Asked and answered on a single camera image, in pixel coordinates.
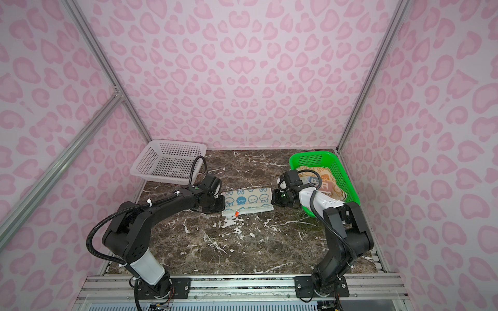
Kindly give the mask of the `blue bunny pattern towel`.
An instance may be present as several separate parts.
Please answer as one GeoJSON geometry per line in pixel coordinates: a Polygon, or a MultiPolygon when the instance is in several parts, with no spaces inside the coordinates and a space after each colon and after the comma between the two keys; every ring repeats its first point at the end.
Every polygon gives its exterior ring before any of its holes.
{"type": "Polygon", "coordinates": [[[238,189],[222,193],[225,197],[223,216],[236,217],[273,211],[271,188],[238,189]]]}

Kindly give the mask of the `white plastic basket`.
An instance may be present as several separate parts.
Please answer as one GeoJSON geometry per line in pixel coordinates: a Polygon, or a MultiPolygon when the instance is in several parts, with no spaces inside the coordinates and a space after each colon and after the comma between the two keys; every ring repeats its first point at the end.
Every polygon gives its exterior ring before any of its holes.
{"type": "Polygon", "coordinates": [[[201,161],[194,160],[206,151],[207,146],[201,143],[154,140],[141,151],[130,173],[146,181],[187,185],[202,167],[201,161]]]}

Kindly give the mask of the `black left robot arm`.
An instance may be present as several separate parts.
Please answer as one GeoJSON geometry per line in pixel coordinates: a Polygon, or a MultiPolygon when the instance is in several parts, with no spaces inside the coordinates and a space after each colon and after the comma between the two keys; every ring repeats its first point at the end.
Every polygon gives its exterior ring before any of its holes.
{"type": "Polygon", "coordinates": [[[201,182],[183,186],[165,198],[143,204],[125,202],[105,221],[107,228],[102,244],[134,277],[132,286],[136,298],[173,295],[174,285],[168,268],[154,254],[154,233],[168,219],[184,211],[205,215],[224,211],[221,185],[220,178],[209,174],[201,182]]]}

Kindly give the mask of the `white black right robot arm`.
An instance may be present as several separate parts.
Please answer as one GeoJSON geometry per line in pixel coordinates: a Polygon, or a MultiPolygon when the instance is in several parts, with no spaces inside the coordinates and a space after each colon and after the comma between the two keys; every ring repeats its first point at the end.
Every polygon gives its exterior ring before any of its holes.
{"type": "Polygon", "coordinates": [[[317,184],[304,183],[299,177],[303,172],[318,174],[309,169],[284,172],[272,190],[271,203],[278,207],[306,207],[325,227],[328,252],[311,278],[318,293],[329,294],[358,259],[372,250],[374,240],[358,203],[345,203],[325,195],[319,191],[322,180],[317,184]]]}

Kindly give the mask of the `green plastic basket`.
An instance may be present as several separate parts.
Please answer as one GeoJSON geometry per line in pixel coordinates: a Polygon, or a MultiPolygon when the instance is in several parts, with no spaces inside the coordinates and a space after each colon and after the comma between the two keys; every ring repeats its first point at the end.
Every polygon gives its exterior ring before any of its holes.
{"type": "MultiPolygon", "coordinates": [[[[322,213],[326,207],[341,207],[345,203],[356,203],[360,204],[360,199],[350,181],[346,169],[343,167],[339,158],[327,151],[313,151],[313,152],[301,152],[292,155],[289,159],[290,168],[296,170],[298,167],[325,167],[329,168],[332,175],[336,178],[338,186],[347,194],[345,201],[335,200],[324,193],[320,192],[315,198],[315,202],[318,203],[316,210],[322,213]]],[[[319,181],[322,182],[321,177],[316,175],[319,181]]]]}

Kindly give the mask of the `brown pattern towel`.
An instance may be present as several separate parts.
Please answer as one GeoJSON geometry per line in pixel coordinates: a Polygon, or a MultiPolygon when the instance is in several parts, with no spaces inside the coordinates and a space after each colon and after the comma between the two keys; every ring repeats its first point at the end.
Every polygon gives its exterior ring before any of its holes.
{"type": "Polygon", "coordinates": [[[318,186],[319,179],[316,176],[318,174],[322,180],[322,185],[318,188],[320,192],[343,202],[347,198],[347,194],[338,186],[337,180],[329,168],[301,166],[297,168],[297,171],[301,171],[298,176],[303,184],[311,183],[318,186]]]}

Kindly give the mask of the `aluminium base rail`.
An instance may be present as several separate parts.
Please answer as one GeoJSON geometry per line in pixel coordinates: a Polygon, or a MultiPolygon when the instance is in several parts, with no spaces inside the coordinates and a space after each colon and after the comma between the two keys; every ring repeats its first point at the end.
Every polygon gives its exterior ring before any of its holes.
{"type": "MultiPolygon", "coordinates": [[[[132,277],[88,277],[74,310],[335,310],[333,294],[313,290],[301,275],[173,275],[189,279],[188,296],[136,299],[132,277]]],[[[343,310],[413,310],[407,289],[396,273],[346,274],[338,288],[343,310]]]]}

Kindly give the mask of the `aluminium frame corner post left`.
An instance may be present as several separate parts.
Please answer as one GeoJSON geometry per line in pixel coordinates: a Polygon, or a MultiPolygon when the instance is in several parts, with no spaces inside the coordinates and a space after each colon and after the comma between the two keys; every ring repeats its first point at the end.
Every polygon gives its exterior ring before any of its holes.
{"type": "Polygon", "coordinates": [[[78,2],[74,0],[69,0],[69,1],[63,0],[61,1],[61,3],[67,10],[67,13],[69,14],[70,18],[73,20],[76,28],[78,29],[78,31],[84,38],[85,42],[87,43],[87,46],[91,50],[93,56],[95,57],[95,60],[99,64],[103,73],[105,74],[111,85],[113,85],[115,93],[119,97],[121,97],[123,105],[127,110],[128,114],[130,115],[132,121],[136,125],[138,132],[141,134],[141,136],[144,138],[145,141],[147,142],[152,141],[152,137],[148,129],[146,129],[146,126],[144,122],[141,120],[130,97],[128,96],[127,92],[124,90],[124,86],[119,80],[119,77],[111,64],[109,57],[107,57],[104,49],[99,43],[88,19],[83,14],[83,11],[81,10],[78,2]]]}

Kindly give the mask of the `aluminium frame corner post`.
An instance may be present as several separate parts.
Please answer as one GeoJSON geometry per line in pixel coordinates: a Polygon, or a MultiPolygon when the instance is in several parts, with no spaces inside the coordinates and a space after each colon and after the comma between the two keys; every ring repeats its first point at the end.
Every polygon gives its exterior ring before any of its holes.
{"type": "Polygon", "coordinates": [[[130,115],[132,121],[136,125],[138,132],[141,134],[141,136],[144,138],[145,141],[147,142],[152,141],[152,137],[148,129],[146,129],[146,126],[144,122],[141,120],[130,97],[128,96],[127,92],[124,90],[124,86],[119,80],[119,77],[111,64],[109,57],[107,57],[104,49],[99,43],[88,19],[83,14],[83,11],[81,10],[78,2],[74,0],[69,0],[69,1],[63,0],[61,1],[61,3],[67,10],[67,13],[69,14],[70,18],[73,20],[76,28],[78,29],[78,31],[84,38],[85,42],[87,43],[87,46],[91,50],[93,56],[95,57],[95,60],[99,64],[103,73],[105,74],[111,85],[113,85],[115,93],[119,97],[121,97],[123,105],[127,110],[128,114],[130,115]]]}
{"type": "Polygon", "coordinates": [[[370,65],[368,75],[366,76],[357,100],[355,101],[353,110],[351,111],[351,115],[344,128],[344,132],[341,136],[340,141],[338,142],[338,146],[335,151],[338,156],[341,155],[342,152],[346,149],[346,144],[351,136],[351,133],[354,130],[354,126],[359,117],[359,114],[363,109],[364,104],[366,103],[370,91],[374,86],[379,73],[381,72],[383,63],[386,60],[386,57],[389,55],[389,51],[392,48],[395,38],[402,28],[404,20],[409,15],[412,6],[413,1],[398,1],[397,7],[394,11],[394,14],[392,15],[390,23],[388,24],[385,35],[381,40],[379,48],[377,49],[375,57],[373,58],[372,64],[370,65]]]}

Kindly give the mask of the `aluminium frame corner post right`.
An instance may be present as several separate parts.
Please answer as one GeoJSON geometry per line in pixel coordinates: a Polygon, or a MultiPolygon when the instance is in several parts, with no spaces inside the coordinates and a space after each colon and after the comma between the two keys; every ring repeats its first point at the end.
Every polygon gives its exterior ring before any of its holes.
{"type": "Polygon", "coordinates": [[[392,48],[395,38],[402,28],[404,20],[409,15],[412,6],[413,1],[398,1],[397,7],[394,11],[394,14],[392,15],[390,23],[388,24],[385,35],[381,40],[379,48],[377,49],[375,57],[373,58],[372,64],[370,65],[368,75],[366,76],[357,100],[355,101],[353,110],[351,111],[351,115],[344,128],[344,132],[341,136],[340,141],[338,142],[338,146],[335,151],[338,156],[341,155],[342,152],[346,149],[346,144],[351,136],[351,133],[354,130],[354,126],[359,117],[359,114],[363,109],[364,104],[366,103],[370,91],[374,86],[379,73],[381,72],[383,63],[386,60],[386,57],[389,55],[389,51],[392,48]]]}

